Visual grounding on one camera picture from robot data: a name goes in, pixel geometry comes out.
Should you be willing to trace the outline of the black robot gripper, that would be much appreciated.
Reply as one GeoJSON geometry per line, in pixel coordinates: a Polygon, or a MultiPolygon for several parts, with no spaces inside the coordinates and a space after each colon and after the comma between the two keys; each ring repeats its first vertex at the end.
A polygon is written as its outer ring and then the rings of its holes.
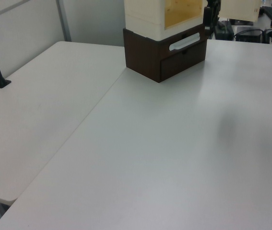
{"type": "Polygon", "coordinates": [[[221,8],[221,0],[207,0],[207,7],[203,11],[203,25],[205,30],[210,30],[217,25],[218,15],[221,8]]]}

